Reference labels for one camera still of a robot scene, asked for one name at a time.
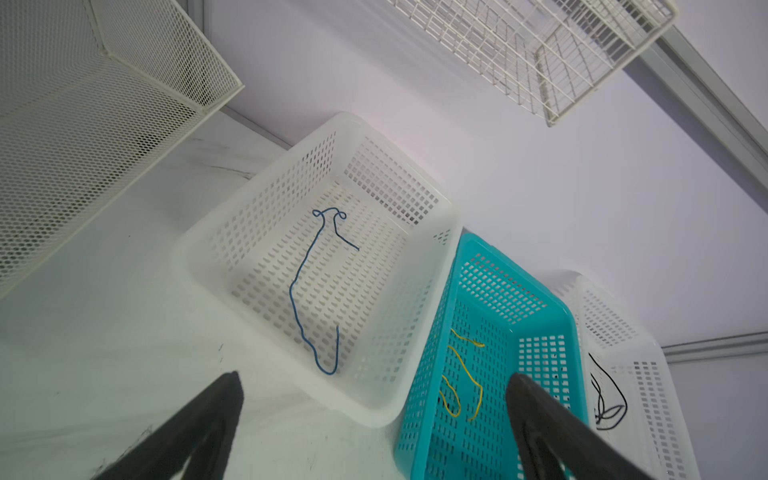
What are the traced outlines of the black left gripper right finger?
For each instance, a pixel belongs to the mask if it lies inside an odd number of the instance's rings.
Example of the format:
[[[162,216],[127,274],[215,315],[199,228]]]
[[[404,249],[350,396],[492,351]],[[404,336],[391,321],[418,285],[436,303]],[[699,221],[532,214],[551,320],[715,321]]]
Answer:
[[[508,417],[527,479],[647,479],[529,376],[506,388]]]

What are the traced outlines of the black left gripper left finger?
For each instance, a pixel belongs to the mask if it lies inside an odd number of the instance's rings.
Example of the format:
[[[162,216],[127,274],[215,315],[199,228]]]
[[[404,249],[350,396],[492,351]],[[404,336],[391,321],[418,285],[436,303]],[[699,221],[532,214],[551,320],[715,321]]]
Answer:
[[[222,479],[243,403],[239,374],[222,374],[96,477]]]

